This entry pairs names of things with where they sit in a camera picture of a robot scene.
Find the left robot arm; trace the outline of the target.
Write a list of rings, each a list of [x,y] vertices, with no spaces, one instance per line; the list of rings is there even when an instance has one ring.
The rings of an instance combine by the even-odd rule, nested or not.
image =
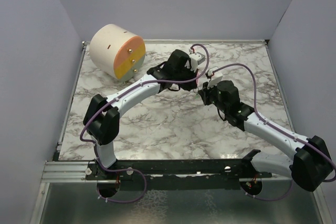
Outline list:
[[[194,50],[187,54],[176,49],[167,61],[150,68],[134,84],[108,97],[97,94],[91,99],[83,124],[91,136],[89,141],[96,144],[94,151],[101,162],[98,173],[102,178],[110,179],[116,172],[113,140],[119,134],[121,117],[138,103],[173,84],[177,84],[178,89],[195,89],[198,65],[204,61],[205,56]]]

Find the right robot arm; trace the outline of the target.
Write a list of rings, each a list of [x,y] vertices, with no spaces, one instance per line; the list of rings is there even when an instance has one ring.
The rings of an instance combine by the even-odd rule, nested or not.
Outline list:
[[[207,83],[198,91],[204,105],[214,105],[224,120],[242,131],[251,133],[277,149],[285,157],[258,153],[255,158],[241,164],[246,177],[259,172],[275,173],[290,177],[306,191],[315,191],[326,182],[333,167],[325,141],[318,137],[306,137],[272,123],[256,110],[241,102],[238,89],[232,81],[220,81],[209,87]]]

